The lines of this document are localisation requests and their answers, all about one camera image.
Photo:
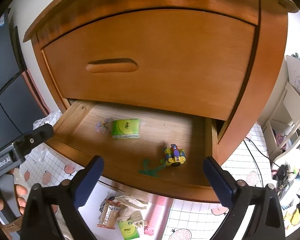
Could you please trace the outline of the dark monitor screen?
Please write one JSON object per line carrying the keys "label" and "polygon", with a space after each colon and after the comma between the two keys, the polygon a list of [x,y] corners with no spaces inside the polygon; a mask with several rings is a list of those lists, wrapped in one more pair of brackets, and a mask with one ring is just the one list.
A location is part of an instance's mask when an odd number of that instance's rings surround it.
{"label": "dark monitor screen", "polygon": [[9,24],[8,13],[6,9],[0,17],[0,148],[49,113],[25,64],[18,28]]}

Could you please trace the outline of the clutter of small toys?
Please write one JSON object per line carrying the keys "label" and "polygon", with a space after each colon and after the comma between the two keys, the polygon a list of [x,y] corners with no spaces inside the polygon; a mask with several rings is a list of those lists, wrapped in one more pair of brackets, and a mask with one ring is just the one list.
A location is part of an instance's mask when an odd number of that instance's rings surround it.
{"label": "clutter of small toys", "polygon": [[286,236],[300,227],[300,169],[288,163],[271,168],[276,192],[282,209]]}

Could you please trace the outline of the biscuit packet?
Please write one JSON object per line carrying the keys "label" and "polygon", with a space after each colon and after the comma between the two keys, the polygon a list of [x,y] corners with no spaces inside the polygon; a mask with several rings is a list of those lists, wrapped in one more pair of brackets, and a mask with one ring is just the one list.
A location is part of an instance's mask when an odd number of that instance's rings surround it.
{"label": "biscuit packet", "polygon": [[115,229],[115,224],[117,218],[120,214],[121,203],[115,199],[115,197],[110,197],[105,200],[101,217],[97,227],[106,229]]}

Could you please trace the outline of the pastel flower hair clip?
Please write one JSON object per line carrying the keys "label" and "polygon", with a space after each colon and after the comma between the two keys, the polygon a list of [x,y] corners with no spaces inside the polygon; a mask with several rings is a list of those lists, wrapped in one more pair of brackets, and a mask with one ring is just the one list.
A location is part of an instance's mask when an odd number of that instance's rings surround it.
{"label": "pastel flower hair clip", "polygon": [[99,121],[95,127],[96,132],[108,135],[112,130],[113,121],[112,118],[106,118],[103,122]]}

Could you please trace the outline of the cream lace cloth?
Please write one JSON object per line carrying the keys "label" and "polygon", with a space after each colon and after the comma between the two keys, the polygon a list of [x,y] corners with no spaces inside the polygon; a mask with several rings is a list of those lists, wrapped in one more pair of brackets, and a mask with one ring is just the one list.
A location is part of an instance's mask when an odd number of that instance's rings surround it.
{"label": "cream lace cloth", "polygon": [[147,210],[148,203],[130,196],[115,197],[115,203],[120,205],[117,222],[126,222],[130,220],[137,228],[143,228],[147,222],[142,216],[142,211]]}

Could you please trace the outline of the upper wooden drawer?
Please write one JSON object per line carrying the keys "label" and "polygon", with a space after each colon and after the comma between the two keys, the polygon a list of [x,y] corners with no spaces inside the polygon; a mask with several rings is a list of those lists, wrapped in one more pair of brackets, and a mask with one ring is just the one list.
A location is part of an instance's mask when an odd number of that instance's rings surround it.
{"label": "upper wooden drawer", "polygon": [[247,71],[255,28],[193,10],[106,18],[47,45],[62,95],[226,120]]}

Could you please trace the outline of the pink comb toy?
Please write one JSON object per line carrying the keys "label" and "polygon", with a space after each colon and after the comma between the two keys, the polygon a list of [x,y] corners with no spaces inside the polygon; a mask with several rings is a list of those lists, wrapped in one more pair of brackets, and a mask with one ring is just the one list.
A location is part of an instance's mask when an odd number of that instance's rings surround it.
{"label": "pink comb toy", "polygon": [[154,210],[151,214],[150,220],[144,230],[144,234],[147,236],[153,236],[154,233],[159,228],[161,220],[163,218],[165,212],[167,198],[163,196],[159,196],[157,198],[156,204],[154,206]]}

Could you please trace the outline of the white shelf unit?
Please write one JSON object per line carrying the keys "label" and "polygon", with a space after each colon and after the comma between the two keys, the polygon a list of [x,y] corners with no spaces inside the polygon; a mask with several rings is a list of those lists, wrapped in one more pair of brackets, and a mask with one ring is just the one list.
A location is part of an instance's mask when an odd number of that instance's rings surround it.
{"label": "white shelf unit", "polygon": [[300,150],[300,56],[286,56],[288,80],[269,119],[262,128],[271,161]]}

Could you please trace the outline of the wooden nightstand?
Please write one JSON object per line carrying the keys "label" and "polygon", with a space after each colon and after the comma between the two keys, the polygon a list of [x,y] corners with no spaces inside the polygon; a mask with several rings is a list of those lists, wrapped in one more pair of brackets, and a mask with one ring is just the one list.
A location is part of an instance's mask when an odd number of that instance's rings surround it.
{"label": "wooden nightstand", "polygon": [[63,113],[76,100],[95,100],[62,97],[48,67],[44,48],[83,26],[145,10],[208,12],[242,21],[255,28],[247,71],[231,114],[226,120],[210,118],[215,120],[217,131],[217,154],[213,157],[218,163],[224,163],[248,134],[271,95],[285,52],[288,14],[297,12],[296,5],[291,0],[54,0],[27,29],[24,41],[32,43],[44,80]]}

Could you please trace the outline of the green tissue pack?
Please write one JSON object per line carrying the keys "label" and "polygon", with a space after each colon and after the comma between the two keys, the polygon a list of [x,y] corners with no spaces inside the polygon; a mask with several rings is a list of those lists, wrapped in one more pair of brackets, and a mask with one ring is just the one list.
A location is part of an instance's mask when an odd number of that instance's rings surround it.
{"label": "green tissue pack", "polygon": [[121,119],[112,123],[111,136],[113,139],[139,139],[140,120]]}
{"label": "green tissue pack", "polygon": [[118,226],[124,240],[132,240],[140,237],[136,226],[131,220],[118,222]]}

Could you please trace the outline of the open lower wooden drawer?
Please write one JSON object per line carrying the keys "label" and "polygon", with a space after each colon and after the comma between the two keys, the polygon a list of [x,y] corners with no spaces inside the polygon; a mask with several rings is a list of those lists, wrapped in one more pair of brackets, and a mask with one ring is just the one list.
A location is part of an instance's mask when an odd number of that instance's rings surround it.
{"label": "open lower wooden drawer", "polygon": [[[139,119],[137,139],[115,140],[96,131],[105,119]],[[216,122],[196,115],[150,108],[74,101],[53,127],[46,143],[81,166],[99,155],[104,159],[103,176],[141,191],[195,202],[217,202],[203,172],[203,161],[217,154]],[[141,174],[143,162],[156,168],[163,148],[176,144],[185,150],[186,162],[160,170],[156,177]]]}

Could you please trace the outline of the clear plastic bag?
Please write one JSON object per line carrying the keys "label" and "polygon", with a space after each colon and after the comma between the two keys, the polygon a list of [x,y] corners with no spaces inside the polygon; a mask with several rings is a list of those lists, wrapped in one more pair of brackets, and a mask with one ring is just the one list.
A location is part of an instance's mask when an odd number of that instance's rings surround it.
{"label": "clear plastic bag", "polygon": [[[38,119],[33,123],[33,129],[38,128],[40,126],[43,126],[44,124],[50,124],[51,126],[54,126],[55,123],[59,120],[59,118],[62,116],[62,113],[60,110],[57,110],[55,112],[50,113],[48,116]],[[48,149],[45,146],[44,143],[38,145],[35,147],[31,153],[30,156],[34,163],[43,163],[44,159],[47,155]]]}

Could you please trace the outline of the pomegranate patterned grid mat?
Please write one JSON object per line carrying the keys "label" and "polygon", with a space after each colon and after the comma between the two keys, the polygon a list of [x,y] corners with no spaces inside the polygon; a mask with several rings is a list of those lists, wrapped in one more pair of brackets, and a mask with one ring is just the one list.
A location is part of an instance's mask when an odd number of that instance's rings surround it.
{"label": "pomegranate patterned grid mat", "polygon": [[[20,177],[17,182],[31,187],[35,183],[42,186],[58,185],[64,179],[71,179],[82,167],[63,157],[53,149],[48,152],[43,163],[34,163],[28,155],[20,166]],[[254,124],[247,138],[238,146],[222,168],[229,171],[235,179],[243,179],[252,186],[271,183],[270,165],[267,147],[259,124]],[[97,227],[101,215],[99,208],[104,200],[111,196],[128,195],[148,202],[147,210],[142,212],[148,218],[153,210],[157,197],[153,194],[115,185],[111,180],[102,178],[95,186],[87,204],[80,208],[80,213],[96,235],[97,239],[123,239],[117,226],[114,230]],[[167,201],[162,223],[153,236],[146,236],[138,230],[140,239],[170,239],[184,234],[180,238],[191,236],[192,239],[210,239],[225,217],[220,204],[208,202],[191,202],[180,199]]]}

